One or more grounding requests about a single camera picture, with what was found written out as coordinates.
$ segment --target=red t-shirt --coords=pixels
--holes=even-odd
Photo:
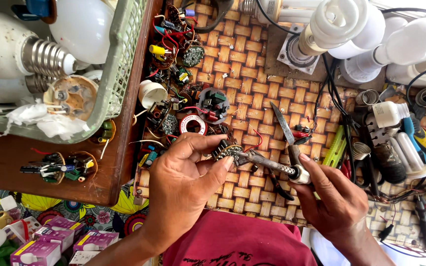
[[[316,266],[297,226],[207,211],[163,255],[163,265]]]

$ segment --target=product box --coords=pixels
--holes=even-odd
[[[26,233],[24,230],[24,222],[27,225],[27,234],[29,239],[26,239]],[[13,224],[7,225],[3,228],[4,232],[6,232],[6,238],[13,240],[19,246],[26,243],[27,241],[31,241],[33,235],[37,230],[39,230],[42,225],[37,221],[34,217],[27,217],[23,221],[17,221]]]
[[[44,225],[34,233],[35,241],[59,243],[61,252],[73,244],[74,230],[57,226]]]
[[[73,245],[73,252],[101,251],[118,241],[119,233],[90,230]]]
[[[71,258],[69,266],[83,266],[101,251],[77,251]]]
[[[60,257],[58,243],[31,241],[11,254],[10,264],[11,266],[54,266]]]
[[[57,227],[61,227],[61,228],[74,230],[75,231],[75,237],[79,236],[82,233],[83,227],[84,227],[83,224],[76,222],[76,221],[72,221],[72,220],[67,219],[67,218],[63,218],[62,216],[55,216],[54,218],[49,220],[47,223],[45,223],[45,225],[57,226]]]

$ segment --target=plastic basket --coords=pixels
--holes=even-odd
[[[147,1],[118,1],[110,28],[110,47],[98,87],[96,104],[87,120],[89,131],[77,133],[68,141],[64,141],[58,136],[49,138],[36,125],[18,126],[13,124],[9,133],[45,142],[71,144],[86,140],[100,128],[104,120],[117,117],[121,112],[129,75],[133,67],[134,53]],[[0,132],[6,130],[7,124],[8,119],[0,115]]]

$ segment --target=person's left hand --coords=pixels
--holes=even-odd
[[[226,180],[233,157],[198,161],[222,139],[226,135],[184,133],[154,160],[149,178],[149,215],[142,229],[144,238],[159,253],[192,228],[205,203]]]

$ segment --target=knife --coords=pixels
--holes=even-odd
[[[279,108],[275,106],[272,101],[270,101],[272,109],[274,110],[275,116],[277,117],[277,120],[279,120],[280,127],[282,128],[282,131],[284,132],[285,139],[289,143],[289,146],[287,146],[287,151],[289,152],[289,159],[291,165],[300,165],[302,164],[299,161],[299,146],[294,145],[293,142],[295,141],[295,138],[293,137],[292,131],[290,131],[289,125],[287,124],[287,121],[285,121],[284,116],[280,112]]]

